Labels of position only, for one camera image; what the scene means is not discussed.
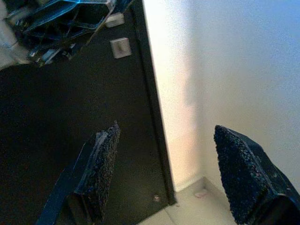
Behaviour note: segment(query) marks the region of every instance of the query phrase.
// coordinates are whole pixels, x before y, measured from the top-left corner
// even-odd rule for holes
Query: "tile floor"
[[[210,192],[195,197],[195,187],[177,193],[178,203],[169,206],[139,225],[236,225],[227,210]]]

